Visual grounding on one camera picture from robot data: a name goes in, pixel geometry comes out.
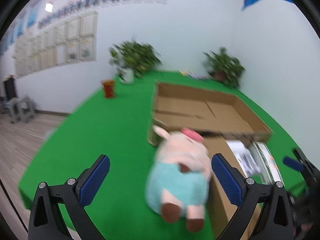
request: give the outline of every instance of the green tablecloth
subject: green tablecloth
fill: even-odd
[[[117,82],[113,99],[105,99],[99,90],[65,120],[37,153],[19,183],[25,207],[31,209],[40,182],[63,184],[68,178],[78,177],[100,154],[105,154],[111,160],[110,172],[92,204],[85,209],[106,239],[213,239],[208,215],[204,229],[192,234],[186,231],[185,220],[166,224],[145,203],[145,182],[156,150],[146,139],[156,80],[239,96],[273,130],[267,146],[286,188],[301,181],[297,172],[282,165],[283,157],[293,156],[291,149],[297,145],[275,120],[244,94],[215,81],[153,72],[136,79],[133,85]],[[67,226],[74,229],[65,207],[61,206]]]

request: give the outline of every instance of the plush toy ear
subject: plush toy ear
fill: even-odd
[[[170,134],[165,129],[156,125],[154,125],[152,128],[156,132],[156,134],[159,135],[160,137],[164,139],[169,139]]]

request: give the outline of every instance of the ceiling light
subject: ceiling light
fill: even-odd
[[[47,4],[45,5],[45,10],[46,10],[47,12],[52,12],[52,8],[53,8],[53,4],[52,4],[52,3],[47,3]]]

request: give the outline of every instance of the wall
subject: wall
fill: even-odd
[[[246,72],[241,91],[270,114],[320,166],[320,40],[292,3],[260,0],[241,11],[235,46]]]
[[[49,14],[43,0],[39,19]],[[58,0],[53,11],[70,0]],[[161,55],[160,69],[206,73],[203,51],[231,46],[236,0],[167,0],[167,4],[129,4],[98,10],[97,61],[50,68],[17,79],[19,96],[28,95],[40,110],[71,112],[111,78],[108,48],[137,37]],[[0,59],[0,78],[14,73],[12,50]]]

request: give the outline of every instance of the blue gripper pad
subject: blue gripper pad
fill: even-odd
[[[78,178],[76,195],[82,207],[89,206],[110,170],[110,159],[100,155],[91,168],[85,170]]]
[[[290,157],[284,157],[283,164],[288,166],[289,168],[294,169],[295,171],[304,171],[304,166],[302,163],[290,158]]]
[[[240,207],[246,194],[244,177],[220,153],[212,157],[211,167],[230,203]]]

